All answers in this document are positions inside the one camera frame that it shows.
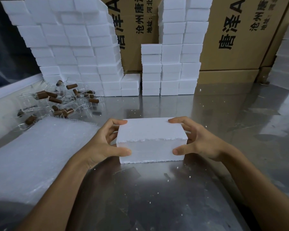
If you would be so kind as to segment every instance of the forearm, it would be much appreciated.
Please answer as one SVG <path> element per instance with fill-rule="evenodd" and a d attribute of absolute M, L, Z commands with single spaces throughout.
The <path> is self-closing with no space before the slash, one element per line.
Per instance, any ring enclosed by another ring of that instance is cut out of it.
<path fill-rule="evenodd" d="M 17 230 L 64 231 L 88 167 L 71 158 Z"/>
<path fill-rule="evenodd" d="M 276 188 L 238 149 L 229 145 L 222 157 L 263 230 L 289 230 L 289 197 Z"/>

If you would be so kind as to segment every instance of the hand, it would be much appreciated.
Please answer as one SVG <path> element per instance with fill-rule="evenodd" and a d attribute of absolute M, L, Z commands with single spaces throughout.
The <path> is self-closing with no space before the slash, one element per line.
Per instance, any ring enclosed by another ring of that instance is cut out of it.
<path fill-rule="evenodd" d="M 92 139 L 74 156 L 92 168 L 107 157 L 131 155 L 131 150 L 128 148 L 110 145 L 118 135 L 119 125 L 126 123 L 127 120 L 108 119 Z"/>
<path fill-rule="evenodd" d="M 170 123 L 182 123 L 183 129 L 190 132 L 186 133 L 187 144 L 173 149 L 174 155 L 197 153 L 203 157 L 220 161 L 222 154 L 231 146 L 188 117 L 177 117 L 168 121 Z"/>

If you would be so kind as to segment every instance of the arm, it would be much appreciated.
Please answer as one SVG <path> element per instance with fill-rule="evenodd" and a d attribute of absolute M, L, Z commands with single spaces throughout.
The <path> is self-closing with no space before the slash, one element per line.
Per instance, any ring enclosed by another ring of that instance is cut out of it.
<path fill-rule="evenodd" d="M 127 148 L 109 144 L 117 137 L 118 125 L 127 121 L 109 119 L 93 138 L 73 155 L 58 177 L 17 228 L 23 230 L 64 231 L 80 184 L 96 164 L 109 156 L 127 156 Z"/>
<path fill-rule="evenodd" d="M 182 123 L 187 145 L 173 150 L 174 155 L 198 153 L 221 161 L 263 230 L 289 230 L 289 197 L 276 188 L 238 149 L 210 133 L 187 117 L 169 120 Z"/>

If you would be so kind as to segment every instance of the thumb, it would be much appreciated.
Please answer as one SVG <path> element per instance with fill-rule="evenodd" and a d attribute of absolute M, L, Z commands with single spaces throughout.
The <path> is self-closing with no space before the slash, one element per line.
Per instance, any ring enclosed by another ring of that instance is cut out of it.
<path fill-rule="evenodd" d="M 109 146 L 108 155 L 109 156 L 128 156 L 128 155 L 131 155 L 131 150 L 126 147 Z"/>
<path fill-rule="evenodd" d="M 195 152 L 195 149 L 194 149 L 193 143 L 181 145 L 180 147 L 176 147 L 175 149 L 172 150 L 172 153 L 174 155 L 185 155 L 185 154 L 194 153 L 194 152 Z"/>

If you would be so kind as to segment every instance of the right hand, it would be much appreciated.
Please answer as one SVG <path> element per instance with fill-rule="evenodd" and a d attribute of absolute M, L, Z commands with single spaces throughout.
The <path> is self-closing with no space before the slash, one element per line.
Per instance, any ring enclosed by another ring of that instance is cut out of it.
<path fill-rule="evenodd" d="M 187 144 L 173 149 L 172 153 L 174 155 L 197 153 L 203 157 L 221 161 L 223 153 L 227 152 L 227 149 L 231 147 L 230 144 L 213 135 L 202 125 L 188 117 L 176 117 L 168 121 L 170 123 L 182 123 L 183 129 L 190 132 L 186 133 L 188 137 Z"/>

